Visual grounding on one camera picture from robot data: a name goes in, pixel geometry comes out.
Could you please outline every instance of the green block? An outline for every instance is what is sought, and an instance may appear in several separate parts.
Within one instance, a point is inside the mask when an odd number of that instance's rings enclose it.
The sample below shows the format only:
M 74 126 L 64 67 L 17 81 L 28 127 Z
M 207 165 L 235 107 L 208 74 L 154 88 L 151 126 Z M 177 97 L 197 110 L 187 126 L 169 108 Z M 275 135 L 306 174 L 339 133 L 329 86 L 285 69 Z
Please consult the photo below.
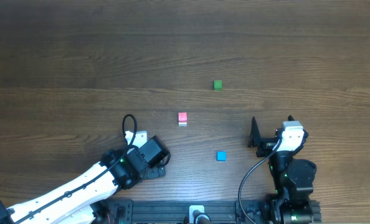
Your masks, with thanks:
M 214 80 L 214 90 L 222 90 L 222 80 Z

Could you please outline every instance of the blue block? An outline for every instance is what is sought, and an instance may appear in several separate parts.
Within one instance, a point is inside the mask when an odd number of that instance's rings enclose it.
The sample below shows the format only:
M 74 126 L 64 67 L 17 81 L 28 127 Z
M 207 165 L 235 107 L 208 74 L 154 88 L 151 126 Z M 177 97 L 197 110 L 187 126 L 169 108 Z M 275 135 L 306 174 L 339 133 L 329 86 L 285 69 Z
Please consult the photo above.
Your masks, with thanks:
M 227 153 L 226 152 L 217 152 L 217 161 L 226 161 Z

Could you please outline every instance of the wooden table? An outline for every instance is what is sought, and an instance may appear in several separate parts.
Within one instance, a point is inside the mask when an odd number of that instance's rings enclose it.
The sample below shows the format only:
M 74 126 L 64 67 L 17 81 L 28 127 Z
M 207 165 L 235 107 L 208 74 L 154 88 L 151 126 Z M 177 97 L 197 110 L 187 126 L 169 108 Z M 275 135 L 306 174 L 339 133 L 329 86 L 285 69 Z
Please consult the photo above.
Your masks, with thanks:
M 370 0 L 0 0 L 7 206 L 124 145 L 127 113 L 173 157 L 166 177 L 117 197 L 235 200 L 259 160 L 246 147 L 252 116 L 273 136 L 292 114 L 310 133 L 297 158 L 318 166 L 323 220 L 370 222 Z M 273 191 L 264 165 L 244 198 Z

